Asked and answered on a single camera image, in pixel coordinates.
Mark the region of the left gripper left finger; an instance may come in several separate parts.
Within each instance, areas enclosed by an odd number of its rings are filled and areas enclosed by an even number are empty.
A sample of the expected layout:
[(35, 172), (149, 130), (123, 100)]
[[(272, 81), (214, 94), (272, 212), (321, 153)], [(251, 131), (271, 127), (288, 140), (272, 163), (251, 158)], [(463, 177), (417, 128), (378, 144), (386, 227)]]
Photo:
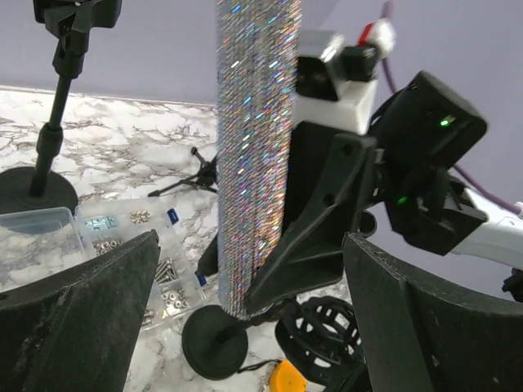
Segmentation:
[(3, 391), (121, 391), (159, 261), (153, 230), (1, 295)]

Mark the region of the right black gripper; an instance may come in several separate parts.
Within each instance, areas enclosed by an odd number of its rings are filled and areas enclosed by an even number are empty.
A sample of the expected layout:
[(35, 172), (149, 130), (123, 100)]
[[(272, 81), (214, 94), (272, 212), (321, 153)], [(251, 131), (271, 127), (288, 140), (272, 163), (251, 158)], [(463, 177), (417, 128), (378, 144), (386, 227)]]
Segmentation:
[(341, 279), (342, 239), (357, 230), (373, 192), (377, 140), (301, 121), (292, 132), (283, 228), (247, 291), (256, 313)]

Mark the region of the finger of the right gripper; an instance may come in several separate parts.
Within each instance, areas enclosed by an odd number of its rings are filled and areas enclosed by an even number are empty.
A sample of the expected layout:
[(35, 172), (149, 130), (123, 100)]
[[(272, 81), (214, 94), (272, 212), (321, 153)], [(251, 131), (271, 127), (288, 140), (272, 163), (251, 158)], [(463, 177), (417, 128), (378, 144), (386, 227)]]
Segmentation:
[(210, 277), (218, 272), (217, 235), (209, 243), (203, 255), (199, 258), (196, 274)]

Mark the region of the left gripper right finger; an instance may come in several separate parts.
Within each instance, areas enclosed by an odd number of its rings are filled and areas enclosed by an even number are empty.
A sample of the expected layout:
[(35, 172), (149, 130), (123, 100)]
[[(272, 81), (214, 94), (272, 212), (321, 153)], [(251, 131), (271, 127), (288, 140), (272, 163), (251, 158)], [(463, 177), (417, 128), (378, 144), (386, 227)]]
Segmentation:
[(522, 305), (467, 289), (364, 238), (343, 241), (375, 391), (520, 391)]

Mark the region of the shock mount round base stand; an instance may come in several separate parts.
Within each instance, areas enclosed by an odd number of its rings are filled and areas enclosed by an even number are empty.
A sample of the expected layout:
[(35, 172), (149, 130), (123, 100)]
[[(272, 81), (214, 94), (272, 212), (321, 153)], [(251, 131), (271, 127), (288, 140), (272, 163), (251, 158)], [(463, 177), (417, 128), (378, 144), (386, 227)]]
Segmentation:
[(360, 332), (351, 304), (333, 296), (286, 307), (275, 326), (286, 359), (326, 391), (371, 391)]

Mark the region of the black tripod shock mount stand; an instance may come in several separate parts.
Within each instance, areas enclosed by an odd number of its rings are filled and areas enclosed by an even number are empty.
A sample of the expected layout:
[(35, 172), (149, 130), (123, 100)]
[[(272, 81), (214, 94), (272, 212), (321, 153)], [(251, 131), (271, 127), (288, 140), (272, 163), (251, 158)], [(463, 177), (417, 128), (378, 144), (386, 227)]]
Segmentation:
[(199, 160), (198, 171), (194, 175), (180, 179), (166, 188), (156, 189), (150, 192), (148, 194), (149, 198), (159, 197), (182, 185), (187, 185), (195, 189), (203, 189), (214, 194), (217, 193), (217, 189), (214, 187), (214, 185), (217, 184), (217, 156), (214, 156), (211, 161), (208, 161), (199, 153), (199, 149), (195, 146), (191, 148), (190, 153)]

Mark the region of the glitter microphone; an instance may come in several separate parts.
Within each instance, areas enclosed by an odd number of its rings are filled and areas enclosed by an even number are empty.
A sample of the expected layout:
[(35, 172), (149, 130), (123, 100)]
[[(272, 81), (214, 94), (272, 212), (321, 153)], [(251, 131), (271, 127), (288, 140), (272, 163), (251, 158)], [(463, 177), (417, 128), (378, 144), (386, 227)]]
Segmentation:
[(218, 298), (240, 320), (281, 235), (301, 16), (298, 1), (217, 4)]

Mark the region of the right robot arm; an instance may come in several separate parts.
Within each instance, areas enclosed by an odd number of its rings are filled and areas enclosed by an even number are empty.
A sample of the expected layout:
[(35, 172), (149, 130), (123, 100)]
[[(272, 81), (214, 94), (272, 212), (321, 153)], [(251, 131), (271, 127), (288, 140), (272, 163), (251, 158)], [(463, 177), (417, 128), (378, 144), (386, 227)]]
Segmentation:
[(485, 134), (485, 120), (427, 72), (378, 112), (377, 83), (301, 73), (223, 76), (218, 84), (218, 231), (198, 263), (216, 275), (238, 319), (338, 282), (342, 239), (363, 211), (387, 207), (391, 226), (431, 253), (475, 252), (496, 233), (497, 206), (449, 175)]

